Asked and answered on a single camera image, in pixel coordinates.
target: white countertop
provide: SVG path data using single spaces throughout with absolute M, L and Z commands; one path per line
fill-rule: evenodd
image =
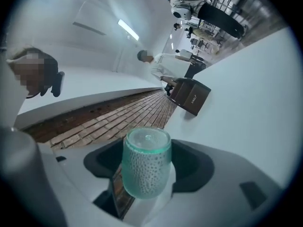
M 197 117 L 177 107 L 172 139 L 238 154 L 287 187 L 301 154 L 301 53 L 280 30 L 194 76 L 211 88 Z

